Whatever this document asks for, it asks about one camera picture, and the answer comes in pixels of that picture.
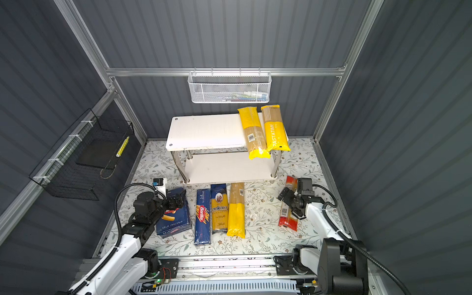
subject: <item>floral patterned surface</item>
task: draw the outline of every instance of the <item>floral patterned surface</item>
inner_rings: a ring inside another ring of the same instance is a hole
[[[183,186],[174,161],[165,148],[165,141],[148,142],[133,182],[150,183],[155,177],[167,178],[167,189]],[[279,227],[278,218],[281,201],[277,199],[283,189],[287,175],[296,177],[310,177],[314,183],[327,186],[320,165],[316,158],[309,138],[289,139],[290,152],[282,153],[282,161],[278,169],[278,178],[274,181],[245,182],[245,229],[246,238],[229,237],[225,233],[212,234],[211,244],[206,246],[194,245],[195,223],[195,198],[199,188],[210,188],[209,184],[186,185],[187,201],[190,210],[192,229],[185,232],[161,238],[155,233],[149,238],[145,248],[157,250],[159,256],[188,256],[188,255],[225,255],[225,254],[263,254],[263,253],[288,253],[296,244],[311,244],[320,248],[320,238],[313,230],[307,219],[298,221],[297,231]],[[244,151],[245,148],[201,150],[194,153],[210,152],[234,152]],[[185,153],[181,152],[181,160],[186,160]],[[140,186],[131,187],[123,201],[119,216],[122,225],[127,222],[134,212],[133,201],[137,195],[147,188]],[[329,199],[322,189],[315,188],[315,193],[325,200]],[[341,225],[336,209],[330,209],[329,213],[338,226]],[[116,224],[107,237],[102,255],[109,251],[117,240]]]

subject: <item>white shelf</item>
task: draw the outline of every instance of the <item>white shelf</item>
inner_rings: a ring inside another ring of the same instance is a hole
[[[258,115],[264,126],[262,113]],[[173,117],[166,143],[171,152],[245,146],[239,114]]]
[[[189,184],[273,180],[273,168],[272,157],[250,160],[247,152],[197,154],[185,163]]]

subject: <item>gray corrugated panel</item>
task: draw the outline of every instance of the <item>gray corrugated panel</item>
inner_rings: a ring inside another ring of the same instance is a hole
[[[470,290],[470,11],[386,1],[321,140],[356,234],[412,294]]]
[[[114,102],[102,116],[123,119]],[[107,195],[99,201],[54,198],[46,192],[38,197],[0,247],[0,294],[68,290],[83,258],[93,254],[113,211],[114,196],[126,182],[140,148],[132,136],[105,189]]]
[[[66,25],[53,3],[0,1],[0,213],[106,91]]]
[[[193,103],[185,77],[118,77],[150,138],[167,137],[175,116],[237,113],[249,104]],[[312,135],[335,77],[274,77],[270,104],[279,104],[288,135]]]
[[[111,67],[339,67],[369,1],[77,1]]]

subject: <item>white mesh basket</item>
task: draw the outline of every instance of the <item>white mesh basket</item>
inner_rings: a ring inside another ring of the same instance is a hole
[[[188,75],[192,102],[195,103],[267,103],[272,77]]]

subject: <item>lower shelf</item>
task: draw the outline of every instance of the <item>lower shelf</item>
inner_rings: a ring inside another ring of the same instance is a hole
[[[185,163],[189,184],[274,180],[274,159],[250,160],[247,152],[197,154]]]

